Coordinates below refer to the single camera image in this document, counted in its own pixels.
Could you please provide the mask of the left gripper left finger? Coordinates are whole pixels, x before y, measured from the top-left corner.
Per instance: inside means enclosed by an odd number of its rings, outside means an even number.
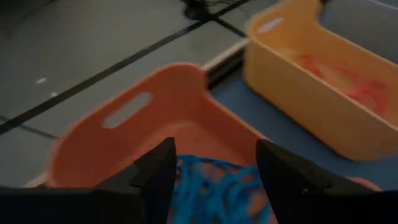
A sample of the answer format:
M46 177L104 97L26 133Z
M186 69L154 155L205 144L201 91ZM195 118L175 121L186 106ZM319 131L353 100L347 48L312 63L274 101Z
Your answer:
M176 174L175 139L167 137L95 187L95 223L166 224Z

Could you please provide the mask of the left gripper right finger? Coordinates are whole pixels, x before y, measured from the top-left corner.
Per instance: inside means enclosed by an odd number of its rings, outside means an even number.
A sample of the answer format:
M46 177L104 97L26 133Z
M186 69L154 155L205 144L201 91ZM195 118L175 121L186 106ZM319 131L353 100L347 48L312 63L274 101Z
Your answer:
M256 142L256 162L278 224L342 224L345 200L373 192L267 139Z

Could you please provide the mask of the orange rubber band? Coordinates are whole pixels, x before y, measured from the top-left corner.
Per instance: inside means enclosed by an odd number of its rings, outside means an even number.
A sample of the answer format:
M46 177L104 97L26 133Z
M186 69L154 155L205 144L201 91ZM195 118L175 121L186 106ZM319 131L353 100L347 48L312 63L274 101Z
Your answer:
M343 90L345 95L368 107L382 118L385 117L388 107L387 85L385 83L364 79L358 73L344 67L337 67L336 69L351 83L349 88Z
M308 70L318 78L325 79L325 72L322 69L322 65L312 54L300 54L299 59L303 69Z

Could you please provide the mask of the orange plastic basket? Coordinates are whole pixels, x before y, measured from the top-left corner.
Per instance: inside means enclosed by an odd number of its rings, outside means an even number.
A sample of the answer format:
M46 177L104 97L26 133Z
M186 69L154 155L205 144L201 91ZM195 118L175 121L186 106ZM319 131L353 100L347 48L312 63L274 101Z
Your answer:
M256 142L265 139L211 97L199 67L169 65L87 116L62 138L47 177L56 197L43 210L43 222L95 223L95 187L167 137L175 139L177 165L179 156L193 155L257 169ZM348 220L342 224L395 222L387 207L391 195L373 190L347 198ZM278 224L272 206L270 221Z

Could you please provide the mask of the yellow plastic basket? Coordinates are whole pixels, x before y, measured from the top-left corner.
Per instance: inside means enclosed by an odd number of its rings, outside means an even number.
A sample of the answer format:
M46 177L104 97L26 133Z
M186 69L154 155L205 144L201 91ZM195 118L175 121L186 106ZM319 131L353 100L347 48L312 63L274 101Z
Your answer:
M398 156L398 64L324 28L321 0L280 0L248 25L246 83L343 157L356 161ZM325 79L302 68L312 54ZM343 93L351 83L336 68L387 85L381 117Z

